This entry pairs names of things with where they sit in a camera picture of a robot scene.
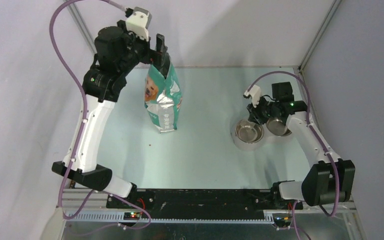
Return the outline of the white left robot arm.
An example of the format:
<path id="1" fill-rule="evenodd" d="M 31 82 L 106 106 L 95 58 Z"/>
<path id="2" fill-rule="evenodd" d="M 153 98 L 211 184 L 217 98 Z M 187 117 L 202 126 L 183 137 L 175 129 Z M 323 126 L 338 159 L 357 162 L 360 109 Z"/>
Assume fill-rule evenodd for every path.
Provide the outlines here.
<path id="1" fill-rule="evenodd" d="M 80 90 L 83 103 L 75 134 L 67 155 L 52 164 L 52 171 L 85 187 L 119 196 L 125 208 L 138 202 L 132 191 L 136 185 L 114 175 L 111 169 L 97 163 L 97 154 L 106 122 L 126 86 L 127 75 L 139 64 L 156 67 L 167 76 L 170 56 L 165 37 L 156 35 L 152 49 L 149 38 L 142 38 L 139 30 L 130 30 L 120 20 L 116 26 L 101 29 L 95 38 L 97 53 L 86 72 Z"/>

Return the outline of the green pet food bag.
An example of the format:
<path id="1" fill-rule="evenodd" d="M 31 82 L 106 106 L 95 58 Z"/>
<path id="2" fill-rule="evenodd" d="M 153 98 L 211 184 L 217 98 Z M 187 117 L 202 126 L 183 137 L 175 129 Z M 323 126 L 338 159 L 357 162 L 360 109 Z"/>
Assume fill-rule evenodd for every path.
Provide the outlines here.
<path id="1" fill-rule="evenodd" d="M 171 63 L 167 79 L 151 65 L 145 79 L 144 106 L 160 133 L 177 130 L 181 103 L 182 91 L 174 65 Z"/>

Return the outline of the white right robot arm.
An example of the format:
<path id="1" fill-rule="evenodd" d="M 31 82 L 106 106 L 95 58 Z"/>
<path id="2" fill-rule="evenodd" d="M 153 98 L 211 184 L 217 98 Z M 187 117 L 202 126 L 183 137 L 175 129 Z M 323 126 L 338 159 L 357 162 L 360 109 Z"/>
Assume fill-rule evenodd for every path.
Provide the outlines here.
<path id="1" fill-rule="evenodd" d="M 354 163 L 343 160 L 332 150 L 314 124 L 307 104 L 295 100 L 289 82 L 272 84 L 269 100 L 256 84 L 249 86 L 243 96 L 251 99 L 247 106 L 249 120 L 266 126 L 270 120 L 278 121 L 296 138 L 310 165 L 303 181 L 278 184 L 279 190 L 270 196 L 273 207 L 283 209 L 291 200 L 304 201 L 310 206 L 350 200 L 356 171 Z"/>

